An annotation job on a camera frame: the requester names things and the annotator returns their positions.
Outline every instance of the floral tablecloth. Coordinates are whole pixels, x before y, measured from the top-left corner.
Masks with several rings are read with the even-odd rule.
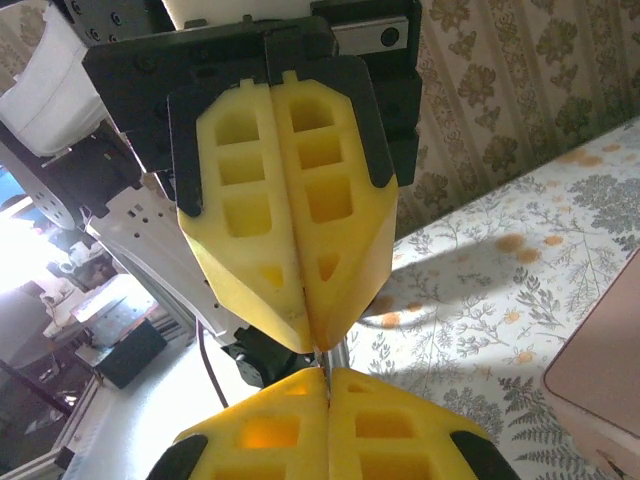
[[[539,388],[640,246],[640,120],[399,241],[352,367],[484,426],[525,480],[605,479]]]

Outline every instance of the floral wallpaper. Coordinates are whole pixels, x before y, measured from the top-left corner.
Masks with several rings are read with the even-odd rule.
[[[0,94],[15,84],[40,43],[46,0],[26,0],[0,11]]]
[[[423,0],[398,238],[640,113],[639,0]]]
[[[540,390],[640,247],[638,205],[640,120],[399,240],[349,333],[352,367],[473,419],[522,479],[640,478],[607,452],[587,460]]]

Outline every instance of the machine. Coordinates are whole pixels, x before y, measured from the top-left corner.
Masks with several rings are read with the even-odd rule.
[[[53,3],[109,117],[87,110],[97,129],[54,152],[25,147],[28,127],[4,114],[5,165],[270,386],[186,432],[149,478],[517,478],[471,422],[334,372],[391,271],[397,189],[413,182],[420,2]],[[410,441],[351,458],[362,438]]]

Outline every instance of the metal rod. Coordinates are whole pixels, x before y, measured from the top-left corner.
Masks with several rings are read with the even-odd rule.
[[[335,348],[328,352],[322,352],[318,358],[320,365],[324,369],[329,392],[331,391],[331,372],[334,368],[349,368],[349,349],[347,341],[343,339]]]
[[[31,380],[29,380],[26,376],[21,374],[19,371],[17,371],[15,368],[13,368],[11,365],[9,365],[8,363],[4,362],[3,360],[0,360],[0,370],[4,370],[5,372],[7,372],[7,374],[9,374],[9,376],[11,378],[16,380],[21,385],[24,385],[36,397],[38,397],[43,402],[49,404],[50,406],[52,406],[53,408],[58,410],[64,416],[66,416],[66,417],[70,417],[71,416],[71,413],[73,412],[73,408],[71,408],[66,403],[61,402],[60,400],[55,398],[53,395],[51,395],[49,392],[47,392],[40,385],[37,385],[36,383],[34,383]]]

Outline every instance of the metal plate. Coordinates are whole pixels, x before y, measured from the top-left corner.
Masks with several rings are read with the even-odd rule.
[[[366,55],[407,48],[409,20],[391,17],[359,23],[333,25],[340,55]]]
[[[42,181],[20,162],[5,145],[0,144],[4,166],[11,172],[22,189],[33,200],[34,205],[49,220],[61,228],[73,230],[82,223],[80,210],[73,212]]]
[[[136,320],[157,306],[130,275],[117,275],[100,287],[71,314],[94,335],[94,345],[111,347]]]
[[[88,47],[173,30],[160,0],[55,0],[54,3]]]

